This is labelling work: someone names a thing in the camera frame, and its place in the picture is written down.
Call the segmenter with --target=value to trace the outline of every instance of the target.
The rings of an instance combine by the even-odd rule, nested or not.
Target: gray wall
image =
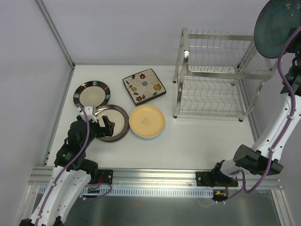
[[[75,63],[174,65],[184,27],[253,32],[268,0],[44,0]]]
[[[70,73],[33,0],[0,3],[0,225],[15,225]]]
[[[282,71],[287,73],[292,65],[292,54],[287,54],[282,60]],[[253,95],[257,87],[257,81],[245,81],[246,89],[249,95]],[[274,77],[268,81],[262,88],[258,102],[254,108],[254,114],[260,130],[260,134],[266,128],[271,115],[279,103],[279,92],[282,89],[282,80],[279,73],[276,72]],[[285,195],[287,197],[290,209],[293,213],[296,225],[301,224],[300,201],[301,198],[297,195],[299,186],[301,186],[301,123],[297,125],[291,137],[287,141],[280,163],[284,165],[284,169],[280,174],[281,180],[284,183]]]

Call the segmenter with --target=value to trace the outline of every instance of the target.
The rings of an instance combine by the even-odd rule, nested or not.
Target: dish rack
[[[258,53],[252,35],[188,33],[183,28],[173,80],[178,83],[174,118],[184,113],[188,117],[231,116],[243,121],[275,69],[276,60]],[[247,109],[239,79],[261,80]]]

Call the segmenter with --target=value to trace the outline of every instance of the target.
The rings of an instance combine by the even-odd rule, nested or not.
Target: rack leg
[[[188,65],[187,63],[183,63],[182,69],[181,69],[181,75],[180,75],[179,86],[178,86],[177,104],[175,106],[175,111],[174,111],[175,119],[178,117],[178,114],[179,114],[179,111],[181,108],[182,90],[183,90],[183,83],[184,83],[184,78],[186,75],[187,65]]]
[[[249,113],[251,113],[251,111],[254,109],[257,99],[258,99],[258,96],[260,94],[260,91],[261,91],[263,85],[265,84],[265,82],[266,82],[265,80],[261,80],[261,82],[259,83],[259,85],[256,89],[256,92],[253,96],[253,99],[251,101],[250,106],[248,107],[247,111],[239,118],[240,122],[242,122],[249,115]]]
[[[178,72],[179,72],[181,57],[183,54],[183,47],[184,47],[184,37],[183,37],[183,34],[181,34],[180,46],[179,46],[179,51],[178,51],[177,63],[175,65],[173,83],[176,83],[178,81]]]

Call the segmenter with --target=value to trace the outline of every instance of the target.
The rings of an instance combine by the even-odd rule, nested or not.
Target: red flower
[[[142,97],[141,96],[139,96],[139,97],[136,97],[136,101],[142,101],[143,99],[142,99]]]
[[[145,79],[145,75],[144,75],[144,74],[141,74],[141,75],[140,75],[140,79]]]

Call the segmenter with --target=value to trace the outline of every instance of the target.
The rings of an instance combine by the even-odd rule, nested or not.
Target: square plate
[[[152,69],[148,69],[123,79],[135,105],[143,104],[166,93],[166,89]]]

